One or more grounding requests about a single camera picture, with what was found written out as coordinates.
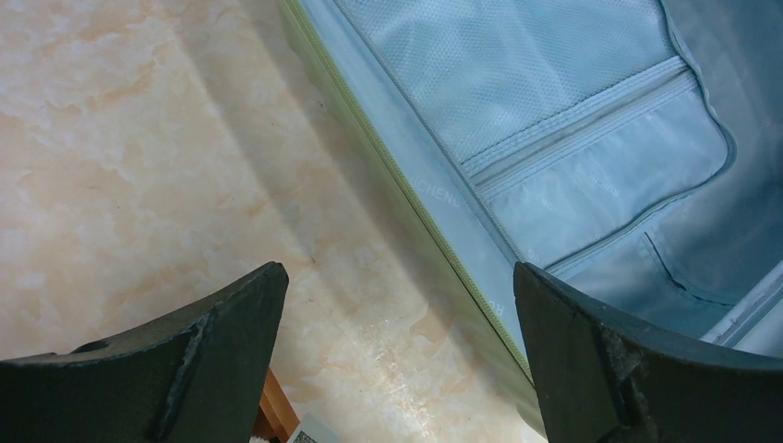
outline floor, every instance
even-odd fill
[[[298,414],[344,441],[543,441],[272,0],[3,0],[0,47],[0,358],[70,352],[275,260],[271,367]]]

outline black plastic piece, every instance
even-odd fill
[[[783,360],[659,328],[518,263],[550,443],[783,441]]]
[[[247,443],[287,287],[269,263],[73,353],[0,362],[0,441]]]

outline zipper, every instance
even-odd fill
[[[299,3],[300,1],[301,0],[282,0],[282,2],[280,2],[283,10],[282,12],[294,18],[293,22],[299,28],[298,30],[300,31],[300,35],[304,37],[305,42],[309,46],[309,49],[317,57],[317,62],[319,63],[321,69],[328,76],[333,87],[337,90],[337,97],[344,101],[346,107],[351,112],[351,115],[354,117],[361,130],[365,133],[365,136],[367,136],[367,139],[370,141],[374,151],[379,155],[384,165],[388,168],[397,185],[403,190],[403,193],[407,197],[408,202],[411,204],[416,214],[419,216],[427,230],[435,239],[438,247],[440,248],[440,251],[451,264],[454,272],[465,286],[465,289],[467,289],[467,292],[470,293],[471,297],[478,305],[485,318],[489,321],[495,332],[500,336],[501,341],[511,353],[517,365],[520,366],[525,377],[528,379],[531,385],[535,386],[535,382],[533,381],[533,377],[530,371],[530,364],[527,361],[526,355],[524,355],[519,350],[519,347],[516,345],[516,343],[514,343],[511,335],[500,323],[500,320],[495,315],[494,310],[489,305],[487,299],[481,295],[481,292],[476,286],[476,283],[473,281],[473,279],[471,279],[462,262],[454,253],[449,243],[446,241],[445,236],[440,231],[440,228],[432,220],[432,217],[429,215],[429,212],[422,204],[411,183],[404,176],[400,166],[389,153],[389,150],[386,148],[383,140],[380,139],[380,136],[375,131],[372,123],[369,121],[367,114],[365,114],[354,93],[345,82],[340,69],[334,63],[334,60],[329,54],[329,51],[324,46],[323,41],[318,35],[318,32],[314,29],[313,25],[307,18],[307,12]]]
[[[783,261],[769,271],[701,341],[735,347],[783,301]]]
[[[476,176],[481,195],[491,201],[552,163],[589,147],[634,118],[644,115],[678,94],[692,89],[696,82],[684,64],[665,72],[653,82],[632,90],[609,109],[586,115],[532,147],[520,150],[489,166]]]
[[[634,96],[644,93],[645,90],[653,89],[656,85],[660,85],[662,78],[674,75],[683,67],[685,67],[685,62],[677,55],[650,66],[644,71],[630,76],[564,111],[541,120],[495,145],[483,149],[475,157],[464,163],[465,171],[474,178],[480,174],[486,175],[482,173],[487,168],[506,159],[510,154],[517,152],[517,147],[523,147],[525,152],[530,152],[530,150],[534,150],[536,147],[540,148],[543,140],[556,138],[558,134],[564,133],[564,129],[578,129],[579,126],[574,127],[574,123],[589,123],[590,119],[586,117],[600,116],[607,109],[613,109],[617,106],[618,102],[629,100],[629,98],[632,99]]]

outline beige marble tile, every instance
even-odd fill
[[[345,441],[542,441],[465,342],[269,0],[0,2],[0,358],[266,261],[272,368]]]

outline zipper pocket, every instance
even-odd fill
[[[532,150],[540,149],[542,145],[557,140],[563,134],[589,125],[596,120],[596,117],[611,112],[619,104],[637,99],[648,91],[654,90],[685,68],[685,62],[675,55],[482,150],[474,158],[463,163],[463,167],[468,175],[480,181],[480,177],[491,174],[487,169],[492,169],[493,165],[509,157],[529,155]],[[523,148],[517,150],[515,147],[519,146]]]
[[[481,195],[491,201],[513,186],[522,183],[552,163],[590,146],[605,135],[619,129],[633,119],[644,115],[686,90],[696,87],[696,80],[685,65],[666,72],[655,82],[643,85],[628,94],[620,103],[598,116],[588,115],[571,123],[556,134],[540,140],[532,147],[508,157],[508,162],[497,162],[476,178]]]
[[[707,181],[701,183],[700,185],[694,188],[683,191],[677,196],[673,196],[671,198],[659,202],[653,208],[650,208],[649,210],[644,212],[635,221],[625,226],[624,228],[620,229],[616,233],[611,234],[609,237],[606,237],[604,240],[598,241],[582,249],[581,251],[571,255],[570,257],[566,257],[561,261],[554,263],[553,265],[548,267],[548,272],[552,274],[562,275],[563,279],[568,279],[569,276],[572,276],[576,271],[579,270],[580,265],[583,265],[590,257],[597,255],[602,251],[610,249],[613,245],[616,245],[620,240],[626,238],[631,233],[634,233],[639,228],[639,226],[641,226],[644,223],[647,223],[656,214],[665,211],[667,208],[671,208],[674,203],[688,197],[690,194],[693,194],[698,189],[701,189],[702,187],[705,187],[715,182],[719,177],[721,177],[729,169],[731,169],[731,167],[737,161],[737,141],[734,139],[734,136],[729,132],[729,130],[723,124],[721,119],[718,118],[718,116],[716,115],[715,108],[713,107],[712,103],[710,103],[708,99],[709,94],[705,89],[701,68],[690,57],[690,52],[682,47],[680,38],[677,35],[677,33],[674,31],[674,27],[671,24],[670,21],[671,17],[669,15],[668,8],[666,5],[663,5],[663,8],[664,8],[664,15],[667,18],[669,40],[671,41],[674,50],[677,52],[677,54],[680,55],[683,63],[688,67],[688,69],[691,72],[693,72],[693,76],[696,79],[696,83],[699,85],[699,89],[702,92],[702,98],[704,100],[705,109],[707,110],[707,113],[710,115],[713,121],[716,123],[716,125],[718,125],[718,127],[720,128],[720,132],[723,134],[723,137],[726,140],[726,147],[727,147],[726,161],[723,163],[723,166],[721,166],[721,168],[715,174],[713,174],[713,176],[710,177]]]

